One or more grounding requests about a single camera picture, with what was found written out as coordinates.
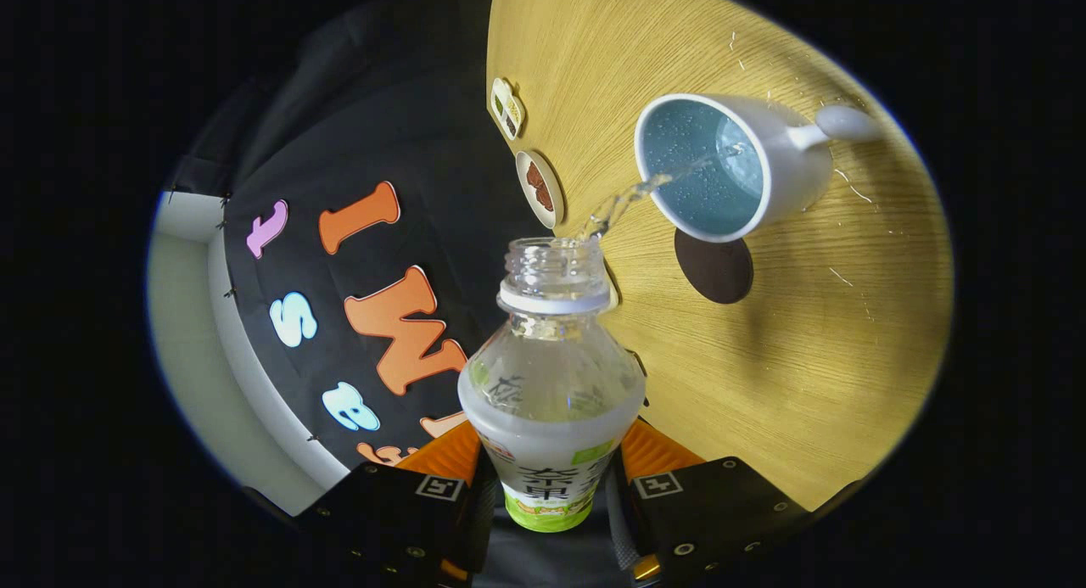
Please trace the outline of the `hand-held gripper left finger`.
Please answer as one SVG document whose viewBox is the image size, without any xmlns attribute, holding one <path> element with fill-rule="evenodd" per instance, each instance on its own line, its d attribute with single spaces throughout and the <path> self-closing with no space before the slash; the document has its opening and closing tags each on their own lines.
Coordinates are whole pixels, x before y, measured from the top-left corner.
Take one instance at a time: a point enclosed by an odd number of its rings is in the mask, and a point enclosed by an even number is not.
<svg viewBox="0 0 1086 588">
<path fill-rule="evenodd" d="M 391 585 L 471 585 L 497 503 L 494 465 L 464 422 L 395 467 L 362 463 L 294 528 Z"/>
</svg>

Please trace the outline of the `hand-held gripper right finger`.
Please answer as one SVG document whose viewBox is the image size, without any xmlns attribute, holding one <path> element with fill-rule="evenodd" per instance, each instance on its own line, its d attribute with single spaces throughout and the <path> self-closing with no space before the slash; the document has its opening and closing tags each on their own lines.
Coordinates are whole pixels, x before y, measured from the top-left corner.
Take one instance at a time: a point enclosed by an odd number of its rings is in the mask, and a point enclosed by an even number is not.
<svg viewBox="0 0 1086 588">
<path fill-rule="evenodd" d="M 859 487 L 800 506 L 738 456 L 703 460 L 643 420 L 604 479 L 614 556 L 633 585 L 691 585 L 760 556 L 824 518 Z"/>
</svg>

